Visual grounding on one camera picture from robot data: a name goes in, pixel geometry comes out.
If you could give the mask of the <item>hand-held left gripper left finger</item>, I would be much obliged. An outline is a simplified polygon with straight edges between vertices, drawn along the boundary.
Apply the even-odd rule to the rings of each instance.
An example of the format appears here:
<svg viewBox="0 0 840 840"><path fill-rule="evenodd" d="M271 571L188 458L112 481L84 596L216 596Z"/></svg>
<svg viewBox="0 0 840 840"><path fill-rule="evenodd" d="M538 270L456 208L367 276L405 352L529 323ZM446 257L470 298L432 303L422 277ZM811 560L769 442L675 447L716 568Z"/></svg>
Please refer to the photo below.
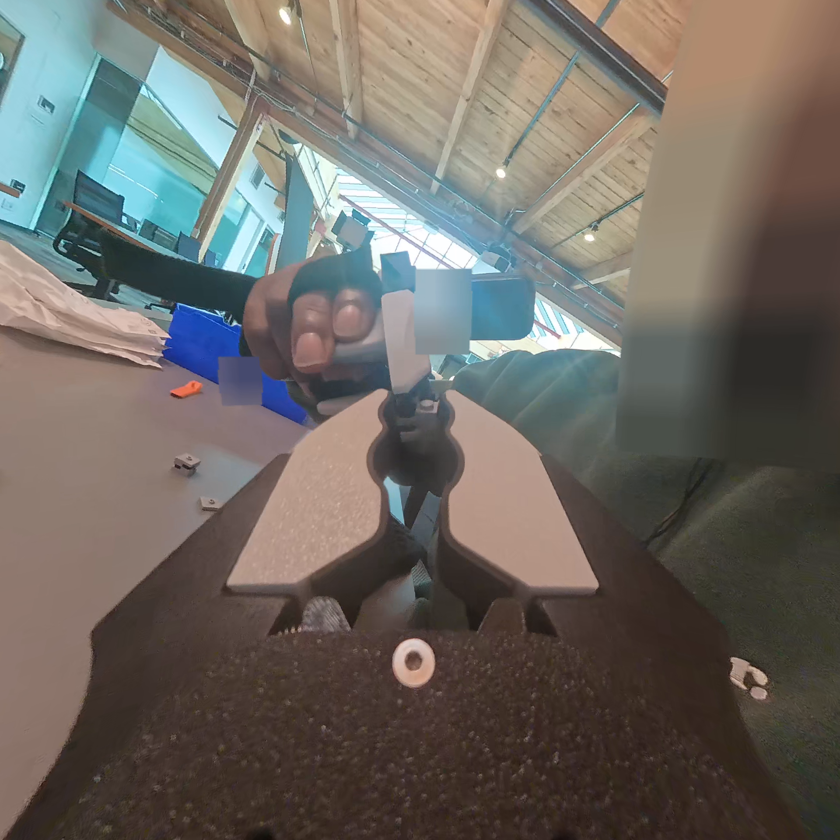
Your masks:
<svg viewBox="0 0 840 840"><path fill-rule="evenodd" d="M230 592L309 597L385 535L389 504L371 453L385 435L388 396L373 391L294 447L227 578Z"/></svg>

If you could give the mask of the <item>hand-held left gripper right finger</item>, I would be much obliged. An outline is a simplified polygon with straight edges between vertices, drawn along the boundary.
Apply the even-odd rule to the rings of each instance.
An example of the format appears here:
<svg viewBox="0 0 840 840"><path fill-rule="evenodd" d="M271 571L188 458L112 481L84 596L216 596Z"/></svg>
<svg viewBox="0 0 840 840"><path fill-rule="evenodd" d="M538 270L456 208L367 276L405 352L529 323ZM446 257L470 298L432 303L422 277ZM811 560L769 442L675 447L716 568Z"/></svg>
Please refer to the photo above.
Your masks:
<svg viewBox="0 0 840 840"><path fill-rule="evenodd" d="M460 599L589 596L598 580L539 451L508 423L449 391L458 456L442 499L438 570Z"/></svg>

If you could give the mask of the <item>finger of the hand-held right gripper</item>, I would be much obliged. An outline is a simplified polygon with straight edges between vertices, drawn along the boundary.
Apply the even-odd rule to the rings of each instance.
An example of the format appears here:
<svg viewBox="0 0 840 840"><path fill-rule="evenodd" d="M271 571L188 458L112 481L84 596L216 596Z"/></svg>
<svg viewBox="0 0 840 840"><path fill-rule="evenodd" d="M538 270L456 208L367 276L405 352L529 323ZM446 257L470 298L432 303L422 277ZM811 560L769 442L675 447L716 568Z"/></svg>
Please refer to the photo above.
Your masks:
<svg viewBox="0 0 840 840"><path fill-rule="evenodd" d="M398 290L384 294L382 322L392 393L408 394L432 372L429 356L416 351L413 292Z"/></svg>

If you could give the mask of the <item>small grey toy brick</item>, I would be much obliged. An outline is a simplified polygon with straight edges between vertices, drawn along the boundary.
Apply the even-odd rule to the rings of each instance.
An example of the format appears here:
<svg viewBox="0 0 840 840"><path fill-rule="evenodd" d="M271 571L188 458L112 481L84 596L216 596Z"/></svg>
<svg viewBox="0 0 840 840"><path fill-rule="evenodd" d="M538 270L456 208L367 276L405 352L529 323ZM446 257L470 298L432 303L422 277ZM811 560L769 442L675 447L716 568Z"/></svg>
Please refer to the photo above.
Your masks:
<svg viewBox="0 0 840 840"><path fill-rule="evenodd" d="M427 424L429 417L438 412L438 399L429 381L421 381L410 392L396 393L393 397L393 423L408 429Z"/></svg>

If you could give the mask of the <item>person's right forearm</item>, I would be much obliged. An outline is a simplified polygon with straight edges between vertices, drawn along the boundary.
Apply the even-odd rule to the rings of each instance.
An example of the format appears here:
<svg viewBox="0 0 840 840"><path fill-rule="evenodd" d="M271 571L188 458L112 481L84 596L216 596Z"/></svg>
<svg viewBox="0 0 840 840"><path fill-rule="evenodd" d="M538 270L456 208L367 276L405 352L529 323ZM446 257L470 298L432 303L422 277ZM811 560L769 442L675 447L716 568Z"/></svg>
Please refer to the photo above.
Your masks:
<svg viewBox="0 0 840 840"><path fill-rule="evenodd" d="M100 244L109 279L166 301L225 312L238 322L257 283L252 276L158 254L109 231L100 235Z"/></svg>

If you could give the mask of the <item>wooden office desk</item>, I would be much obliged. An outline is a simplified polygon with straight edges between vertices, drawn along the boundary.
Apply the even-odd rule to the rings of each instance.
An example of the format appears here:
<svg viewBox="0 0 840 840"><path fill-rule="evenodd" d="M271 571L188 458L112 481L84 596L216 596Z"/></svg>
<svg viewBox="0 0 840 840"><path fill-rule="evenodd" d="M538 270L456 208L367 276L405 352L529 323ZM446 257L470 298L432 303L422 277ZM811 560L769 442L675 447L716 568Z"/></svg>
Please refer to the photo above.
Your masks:
<svg viewBox="0 0 840 840"><path fill-rule="evenodd" d="M180 259L181 257L176 254L176 252L171 251L167 248L163 248L162 246L156 244L153 241L150 241L146 238L142 238L137 234L130 232L126 227L123 227L119 224L114 224L109 220L96 215L92 211L89 211L73 202L69 201L60 201L60 205L62 205L65 209L72 213L76 213L80 215L84 219L86 219L89 223L98 226L99 228L108 231L111 235L116 236L126 242L134 244L142 249L149 250L156 254L166 257L174 257L176 259Z"/></svg>

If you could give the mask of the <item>person's right hand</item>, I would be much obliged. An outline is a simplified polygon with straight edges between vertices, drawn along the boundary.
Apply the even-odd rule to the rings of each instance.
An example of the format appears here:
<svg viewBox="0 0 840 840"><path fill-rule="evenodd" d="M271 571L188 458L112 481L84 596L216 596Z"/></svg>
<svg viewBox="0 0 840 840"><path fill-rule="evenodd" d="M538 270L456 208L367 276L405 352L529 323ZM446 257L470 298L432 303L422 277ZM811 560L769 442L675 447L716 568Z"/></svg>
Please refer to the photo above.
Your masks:
<svg viewBox="0 0 840 840"><path fill-rule="evenodd" d="M336 348L365 339L382 282L366 251L310 259L259 279L248 295L243 336L274 380L311 404L383 387L378 363L338 363Z"/></svg>

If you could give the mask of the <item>dark hanging banner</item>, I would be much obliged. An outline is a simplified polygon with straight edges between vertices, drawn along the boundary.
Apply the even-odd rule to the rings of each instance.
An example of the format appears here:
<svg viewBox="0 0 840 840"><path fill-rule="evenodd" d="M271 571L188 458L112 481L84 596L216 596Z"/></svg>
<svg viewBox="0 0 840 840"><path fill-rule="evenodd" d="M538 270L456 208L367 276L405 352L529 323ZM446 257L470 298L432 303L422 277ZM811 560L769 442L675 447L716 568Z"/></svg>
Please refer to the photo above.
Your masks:
<svg viewBox="0 0 840 840"><path fill-rule="evenodd" d="M285 221L275 248L275 271L301 263L308 255L314 199L307 177L296 156L287 159Z"/></svg>

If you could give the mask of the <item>blue plastic storage bin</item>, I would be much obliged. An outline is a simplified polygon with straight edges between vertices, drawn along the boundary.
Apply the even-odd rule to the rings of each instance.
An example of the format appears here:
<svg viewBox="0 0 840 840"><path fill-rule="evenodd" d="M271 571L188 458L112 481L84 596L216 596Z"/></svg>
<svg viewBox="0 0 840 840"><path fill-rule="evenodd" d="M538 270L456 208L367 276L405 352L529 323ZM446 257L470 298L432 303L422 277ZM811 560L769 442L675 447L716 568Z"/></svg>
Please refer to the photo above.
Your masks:
<svg viewBox="0 0 840 840"><path fill-rule="evenodd" d="M240 352L241 331L218 314L179 305L164 357L217 384L226 406L260 404L296 424L307 424L308 415L291 398L287 384L270 379L257 360Z"/></svg>

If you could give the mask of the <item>pile of white plastic bags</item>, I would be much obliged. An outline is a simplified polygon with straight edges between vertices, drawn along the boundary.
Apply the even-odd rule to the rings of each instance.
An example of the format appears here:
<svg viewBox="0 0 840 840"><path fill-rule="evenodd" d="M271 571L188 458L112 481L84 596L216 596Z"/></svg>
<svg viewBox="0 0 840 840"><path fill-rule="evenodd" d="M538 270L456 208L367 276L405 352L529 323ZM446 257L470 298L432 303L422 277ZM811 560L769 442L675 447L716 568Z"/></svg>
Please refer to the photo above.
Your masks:
<svg viewBox="0 0 840 840"><path fill-rule="evenodd" d="M1 325L155 369L161 368L169 339L142 314L84 297L4 241Z"/></svg>

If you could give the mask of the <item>black office chair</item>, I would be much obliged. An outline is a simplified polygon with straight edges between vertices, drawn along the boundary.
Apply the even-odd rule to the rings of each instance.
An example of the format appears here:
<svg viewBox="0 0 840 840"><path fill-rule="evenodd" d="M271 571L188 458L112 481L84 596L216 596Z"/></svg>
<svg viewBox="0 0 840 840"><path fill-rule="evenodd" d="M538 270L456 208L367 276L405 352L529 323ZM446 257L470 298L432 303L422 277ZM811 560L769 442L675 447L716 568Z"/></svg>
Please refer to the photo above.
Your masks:
<svg viewBox="0 0 840 840"><path fill-rule="evenodd" d="M123 223L124 197L82 171L77 172L72 202L114 224ZM113 295L119 289L119 285L109 279L105 272L103 234L103 229L69 211L66 222L55 236L52 246L58 255L76 263L79 271L86 270L94 277L96 285L93 291L86 293L88 297L115 301Z"/></svg>

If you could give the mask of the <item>wooden support post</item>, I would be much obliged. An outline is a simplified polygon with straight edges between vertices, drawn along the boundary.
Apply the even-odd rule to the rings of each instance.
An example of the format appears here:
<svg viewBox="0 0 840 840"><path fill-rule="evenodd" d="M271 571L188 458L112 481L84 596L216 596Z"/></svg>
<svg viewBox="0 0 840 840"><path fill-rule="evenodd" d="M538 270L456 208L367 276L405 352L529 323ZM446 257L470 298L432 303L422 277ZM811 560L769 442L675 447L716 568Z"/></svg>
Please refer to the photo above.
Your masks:
<svg viewBox="0 0 840 840"><path fill-rule="evenodd" d="M211 184L199 211L192 237L199 245L198 259L202 261L216 234L229 199L256 146L268 117L268 102L254 96L246 103L243 118L228 146L223 163Z"/></svg>

